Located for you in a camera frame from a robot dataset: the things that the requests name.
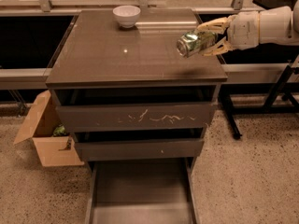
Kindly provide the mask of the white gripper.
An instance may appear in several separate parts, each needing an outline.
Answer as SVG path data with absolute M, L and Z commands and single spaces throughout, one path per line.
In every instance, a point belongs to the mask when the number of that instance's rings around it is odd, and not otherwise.
M 197 26 L 197 32 L 212 32 L 223 35 L 227 29 L 228 41 L 224 37 L 212 47 L 200 52 L 203 56 L 221 55 L 233 49 L 251 49 L 259 45 L 259 12 L 241 12 L 237 15 L 207 21 Z

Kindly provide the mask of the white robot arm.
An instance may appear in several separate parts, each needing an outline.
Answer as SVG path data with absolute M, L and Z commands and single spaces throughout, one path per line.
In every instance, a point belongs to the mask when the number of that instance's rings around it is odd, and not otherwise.
M 207 21 L 195 29 L 199 33 L 212 32 L 226 37 L 200 51 L 214 56 L 232 50 L 256 48 L 260 44 L 296 46 L 299 42 L 299 7 L 277 7 L 263 11 L 239 12 L 236 15 Z

